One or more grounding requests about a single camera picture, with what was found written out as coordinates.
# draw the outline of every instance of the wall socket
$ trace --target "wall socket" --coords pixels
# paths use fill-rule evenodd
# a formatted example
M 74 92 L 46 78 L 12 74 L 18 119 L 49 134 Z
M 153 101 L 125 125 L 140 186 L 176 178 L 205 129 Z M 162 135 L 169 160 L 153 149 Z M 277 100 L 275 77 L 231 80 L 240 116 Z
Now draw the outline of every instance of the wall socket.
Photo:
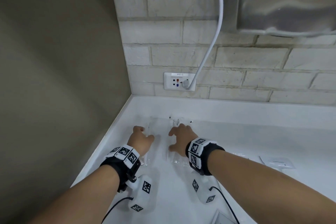
M 179 90 L 179 91 L 195 91 L 196 84 L 190 89 L 186 90 L 182 87 L 182 82 L 188 80 L 188 85 L 191 84 L 195 73 L 163 73 L 164 89 L 165 90 Z

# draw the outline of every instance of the white brick wall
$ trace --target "white brick wall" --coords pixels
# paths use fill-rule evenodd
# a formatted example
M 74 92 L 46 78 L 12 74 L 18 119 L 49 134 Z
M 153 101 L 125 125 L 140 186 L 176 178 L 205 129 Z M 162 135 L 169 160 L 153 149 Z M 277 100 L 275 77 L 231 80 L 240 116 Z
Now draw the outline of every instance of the white brick wall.
M 135 95 L 336 105 L 336 35 L 221 32 L 195 92 L 164 72 L 196 72 L 215 34 L 217 0 L 114 0 Z

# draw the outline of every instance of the hand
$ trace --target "hand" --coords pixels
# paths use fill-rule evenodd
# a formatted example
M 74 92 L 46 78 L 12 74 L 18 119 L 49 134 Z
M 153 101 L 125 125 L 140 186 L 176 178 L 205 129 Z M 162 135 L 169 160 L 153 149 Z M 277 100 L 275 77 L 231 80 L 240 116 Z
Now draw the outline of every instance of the hand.
M 129 146 L 133 147 L 140 154 L 140 156 L 145 155 L 149 151 L 149 148 L 154 141 L 153 135 L 146 137 L 143 134 L 144 130 L 145 128 L 143 127 L 134 126 L 133 134 L 129 137 L 127 142 Z
M 173 127 L 168 136 L 176 136 L 176 144 L 169 146 L 170 151 L 175 151 L 182 157 L 186 157 L 186 147 L 189 142 L 196 139 L 198 135 L 194 133 L 190 126 L 180 124 L 178 127 Z

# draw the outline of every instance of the black cable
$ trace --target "black cable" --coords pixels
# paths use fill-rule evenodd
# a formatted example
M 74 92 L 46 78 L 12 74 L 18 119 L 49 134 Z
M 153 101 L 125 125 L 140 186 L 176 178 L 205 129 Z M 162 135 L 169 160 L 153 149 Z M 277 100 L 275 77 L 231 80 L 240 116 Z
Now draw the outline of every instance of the black cable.
M 112 209 L 115 208 L 115 206 L 116 206 L 117 204 L 119 204 L 122 200 L 125 200 L 125 199 L 133 200 L 133 197 L 124 197 L 124 198 L 120 199 L 118 202 L 116 202 L 116 203 L 114 204 L 114 206 L 112 206 L 112 208 L 107 212 L 107 214 L 105 215 L 105 217 L 104 217 L 103 220 L 102 220 L 102 223 L 103 223 L 103 221 L 106 219 L 107 215 L 112 211 Z
M 209 190 L 211 191 L 212 189 L 216 189 L 216 190 L 218 190 L 218 191 L 220 192 L 220 194 L 221 194 L 222 197 L 224 198 L 225 202 L 226 202 L 227 205 L 229 206 L 229 208 L 230 208 L 230 210 L 231 210 L 231 212 L 232 212 L 232 214 L 233 214 L 233 217 L 236 219 L 237 224 L 240 224 L 239 221 L 238 221 L 238 219 L 237 219 L 237 217 L 236 217 L 236 215 L 235 215 L 235 213 L 233 212 L 231 206 L 229 205 L 229 202 L 226 200 L 226 198 L 225 198 L 225 196 L 223 195 L 223 193 L 221 192 L 221 190 L 220 190 L 219 188 L 215 187 L 215 186 L 212 186 Z

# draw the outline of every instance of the forearm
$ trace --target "forearm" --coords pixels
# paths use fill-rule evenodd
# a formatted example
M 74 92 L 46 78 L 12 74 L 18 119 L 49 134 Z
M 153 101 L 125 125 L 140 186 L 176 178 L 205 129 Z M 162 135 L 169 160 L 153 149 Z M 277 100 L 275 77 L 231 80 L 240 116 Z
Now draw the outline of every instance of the forearm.
M 335 223 L 336 203 L 283 173 L 215 150 L 208 169 L 258 223 Z
M 52 203 L 30 224 L 100 224 L 119 186 L 110 166 L 99 167 Z

